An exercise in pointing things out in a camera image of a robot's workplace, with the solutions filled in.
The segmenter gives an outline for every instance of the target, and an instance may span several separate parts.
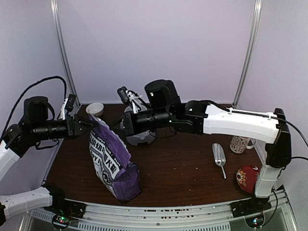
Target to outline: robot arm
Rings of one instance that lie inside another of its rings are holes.
[[[30,147],[42,149],[38,144],[44,140],[74,139],[95,126],[93,122],[77,115],[68,115],[73,110],[75,98],[70,95],[65,99],[60,120],[54,120],[54,110],[46,97],[36,96],[25,100],[22,119],[7,129],[0,143],[0,181]],[[53,115],[52,120],[47,120],[48,109]],[[46,184],[30,192],[0,196],[0,225],[12,216],[34,208],[52,206],[62,209],[64,199],[64,191],[54,184]]]
[[[227,134],[250,137],[266,142],[267,159],[255,185],[253,198],[233,203],[233,215],[244,216],[268,208],[269,195],[281,170],[291,162],[291,136],[282,109],[274,113],[256,113],[225,108],[213,101],[181,103],[170,80],[156,80],[145,86],[151,108],[133,114],[124,113],[117,124],[123,122],[126,136],[173,127],[179,132]]]

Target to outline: red lid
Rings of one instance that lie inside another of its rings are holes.
[[[253,165],[244,165],[237,170],[237,183],[244,191],[253,193],[254,186],[259,177],[260,169]]]

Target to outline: white mug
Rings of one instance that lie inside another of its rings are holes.
[[[241,154],[245,151],[245,149],[252,149],[255,146],[256,140],[250,139],[247,137],[241,136],[233,136],[232,141],[230,143],[230,149],[237,154]]]
[[[90,105],[87,106],[86,112],[96,117],[100,117],[104,112],[104,104],[91,103]]]

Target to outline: scoop handle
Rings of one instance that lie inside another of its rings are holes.
[[[221,166],[221,169],[222,169],[222,173],[223,173],[223,178],[226,179],[227,176],[226,176],[225,170],[223,169],[223,166]]]

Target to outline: white paper cup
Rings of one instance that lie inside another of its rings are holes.
[[[100,117],[104,112],[104,104],[91,103],[90,105],[87,106],[86,112],[96,117]]]

